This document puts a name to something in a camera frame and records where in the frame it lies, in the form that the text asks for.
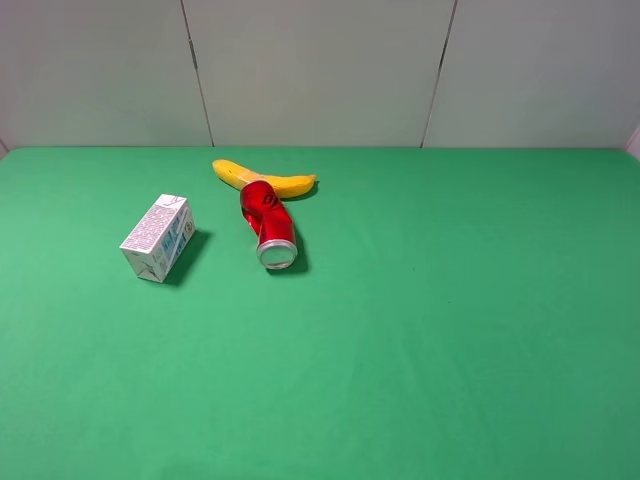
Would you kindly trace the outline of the white blue milk carton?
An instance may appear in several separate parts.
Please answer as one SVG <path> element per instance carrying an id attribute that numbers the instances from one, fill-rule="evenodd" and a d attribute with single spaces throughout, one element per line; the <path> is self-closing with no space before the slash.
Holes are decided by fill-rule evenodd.
<path id="1" fill-rule="evenodd" d="M 163 283 L 195 231 L 188 199 L 161 194 L 120 250 L 138 278 Z"/>

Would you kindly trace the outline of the crushed red soda can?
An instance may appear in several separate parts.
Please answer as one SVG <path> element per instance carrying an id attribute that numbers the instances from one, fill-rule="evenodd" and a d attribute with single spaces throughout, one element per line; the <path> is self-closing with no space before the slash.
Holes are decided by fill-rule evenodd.
<path id="1" fill-rule="evenodd" d="M 253 181 L 240 191 L 242 214 L 257 236 L 256 255 L 269 270 L 291 266 L 298 254 L 293 220 L 264 180 Z"/>

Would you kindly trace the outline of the yellow banana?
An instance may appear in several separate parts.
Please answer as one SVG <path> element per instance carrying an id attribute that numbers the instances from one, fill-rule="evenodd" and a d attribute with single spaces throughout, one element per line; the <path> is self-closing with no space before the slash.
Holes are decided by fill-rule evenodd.
<path id="1" fill-rule="evenodd" d="M 306 195 L 314 188 L 316 182 L 315 175 L 264 175 L 227 159 L 214 160 L 212 168 L 220 180 L 237 190 L 256 181 L 265 181 L 274 189 L 279 198 L 284 199 Z"/>

